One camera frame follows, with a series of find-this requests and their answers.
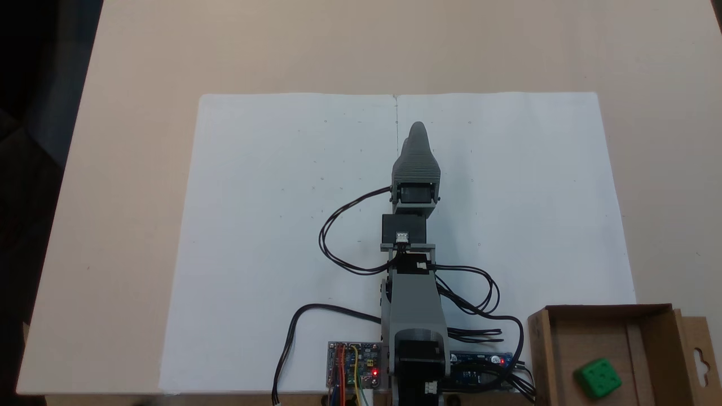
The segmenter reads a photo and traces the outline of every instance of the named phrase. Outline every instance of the brown cardboard box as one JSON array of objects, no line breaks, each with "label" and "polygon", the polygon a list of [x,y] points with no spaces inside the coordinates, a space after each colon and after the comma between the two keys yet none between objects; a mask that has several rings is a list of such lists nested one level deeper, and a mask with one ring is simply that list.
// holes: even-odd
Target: brown cardboard box
[{"label": "brown cardboard box", "polygon": [[[707,320],[682,317],[671,304],[547,306],[529,317],[529,338],[537,405],[722,405]],[[705,387],[695,349],[709,366]],[[602,357],[622,386],[593,401],[572,372]]]}]

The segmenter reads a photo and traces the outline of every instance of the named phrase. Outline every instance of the green dice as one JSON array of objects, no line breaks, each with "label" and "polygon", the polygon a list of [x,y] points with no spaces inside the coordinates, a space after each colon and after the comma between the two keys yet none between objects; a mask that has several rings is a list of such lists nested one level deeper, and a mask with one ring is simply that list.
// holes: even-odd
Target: green dice
[{"label": "green dice", "polygon": [[599,358],[574,371],[574,379],[591,399],[599,399],[622,385],[609,360]]}]

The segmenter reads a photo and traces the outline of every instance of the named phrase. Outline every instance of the circuit board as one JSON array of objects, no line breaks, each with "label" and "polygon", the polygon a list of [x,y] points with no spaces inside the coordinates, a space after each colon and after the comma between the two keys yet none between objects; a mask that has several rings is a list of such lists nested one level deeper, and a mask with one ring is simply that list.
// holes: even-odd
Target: circuit board
[{"label": "circuit board", "polygon": [[326,358],[326,386],[339,385],[339,367],[342,361],[347,392],[354,389],[355,371],[358,371],[359,389],[374,389],[381,382],[380,342],[329,342]]},{"label": "circuit board", "polygon": [[[476,371],[464,371],[462,368],[454,368],[457,365],[474,365],[480,364],[484,361],[498,364],[499,366],[509,365],[513,357],[512,353],[473,353],[466,351],[452,351],[451,352],[451,374],[445,379],[449,384],[456,387],[473,388],[474,386],[480,386],[488,384],[489,382],[496,379],[496,376],[490,373],[482,373]],[[512,390],[511,386],[507,382],[499,384],[497,390]]]}]

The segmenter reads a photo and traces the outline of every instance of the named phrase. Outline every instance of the paper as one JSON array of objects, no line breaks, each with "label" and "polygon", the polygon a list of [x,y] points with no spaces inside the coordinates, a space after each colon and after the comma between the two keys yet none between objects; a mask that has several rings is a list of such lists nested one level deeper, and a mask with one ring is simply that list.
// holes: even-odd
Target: paper
[{"label": "paper", "polygon": [[[593,93],[449,95],[205,95],[165,336],[166,392],[267,392],[293,313],[330,303],[380,315],[383,275],[361,277],[317,243],[328,216],[391,182],[414,121],[442,169],[429,242],[441,264],[487,270],[499,314],[526,326],[547,304],[634,303],[622,221]],[[361,266],[379,252],[387,196],[344,213],[327,238]],[[443,272],[476,301],[481,277]],[[514,324],[465,316],[443,300],[447,324]],[[301,317],[281,392],[323,392],[326,343],[377,341],[380,327],[327,311]],[[529,363],[529,340],[521,357]]]}]

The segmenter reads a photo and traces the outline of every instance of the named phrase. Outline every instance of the table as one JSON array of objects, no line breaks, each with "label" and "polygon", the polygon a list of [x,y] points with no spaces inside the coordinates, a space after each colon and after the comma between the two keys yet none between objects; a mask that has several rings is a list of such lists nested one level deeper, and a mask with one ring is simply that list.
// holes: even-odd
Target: table
[{"label": "table", "polygon": [[722,348],[719,72],[709,0],[106,0],[18,392],[158,392],[206,93],[596,91],[638,301]]}]

